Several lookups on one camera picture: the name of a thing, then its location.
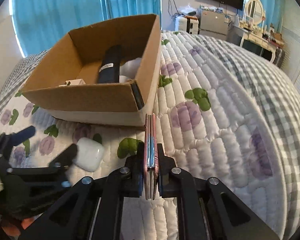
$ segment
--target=white label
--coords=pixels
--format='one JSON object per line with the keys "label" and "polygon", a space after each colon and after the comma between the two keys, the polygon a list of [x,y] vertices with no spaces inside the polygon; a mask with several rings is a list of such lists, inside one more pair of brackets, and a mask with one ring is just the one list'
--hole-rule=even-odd
{"label": "white label", "polygon": [[102,70],[104,70],[104,69],[106,69],[106,68],[110,68],[110,67],[113,67],[113,63],[108,63],[108,64],[103,65],[103,66],[100,68],[99,73],[100,73]]}

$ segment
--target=bolt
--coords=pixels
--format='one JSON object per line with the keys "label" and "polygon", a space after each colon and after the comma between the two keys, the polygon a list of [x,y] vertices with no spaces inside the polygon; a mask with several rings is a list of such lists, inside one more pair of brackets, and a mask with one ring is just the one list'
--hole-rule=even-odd
{"label": "bolt", "polygon": [[71,184],[69,181],[66,180],[66,181],[61,182],[61,186],[62,187],[71,187]]}
{"label": "bolt", "polygon": [[92,179],[91,179],[90,177],[84,177],[84,178],[81,180],[81,182],[82,182],[83,184],[90,184],[91,181],[92,181]]}
{"label": "bolt", "polygon": [[212,185],[217,185],[219,183],[219,180],[215,177],[212,177],[209,179],[209,183]]}
{"label": "bolt", "polygon": [[180,174],[181,173],[181,169],[178,168],[178,167],[177,168],[173,168],[171,171],[172,171],[173,174]]}
{"label": "bolt", "polygon": [[122,167],[122,168],[120,169],[120,172],[123,173],[123,174],[129,173],[129,171],[130,171],[130,169],[129,169],[128,167]]}

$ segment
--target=open cardboard box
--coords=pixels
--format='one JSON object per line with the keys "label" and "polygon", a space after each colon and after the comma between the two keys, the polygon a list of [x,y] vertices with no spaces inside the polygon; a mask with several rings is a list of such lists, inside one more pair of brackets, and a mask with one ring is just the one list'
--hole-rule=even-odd
{"label": "open cardboard box", "polygon": [[[95,84],[102,59],[113,45],[123,60],[142,57],[134,80]],[[143,126],[153,109],[161,61],[159,16],[115,18],[69,31],[45,55],[22,88],[52,116],[75,122]],[[83,79],[85,85],[63,86]]]}

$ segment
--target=hanging black cord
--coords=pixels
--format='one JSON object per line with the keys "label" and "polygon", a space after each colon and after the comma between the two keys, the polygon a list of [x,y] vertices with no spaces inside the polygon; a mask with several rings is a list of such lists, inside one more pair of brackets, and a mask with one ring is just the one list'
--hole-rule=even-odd
{"label": "hanging black cord", "polygon": [[174,3],[174,7],[176,8],[176,13],[173,14],[173,11],[172,11],[172,3],[171,3],[171,0],[168,0],[168,13],[169,15],[171,16],[171,18],[173,19],[173,21],[175,22],[176,21],[176,17],[182,15],[179,13],[178,9],[177,9],[177,6],[176,6],[176,2],[173,0],[173,3]]}

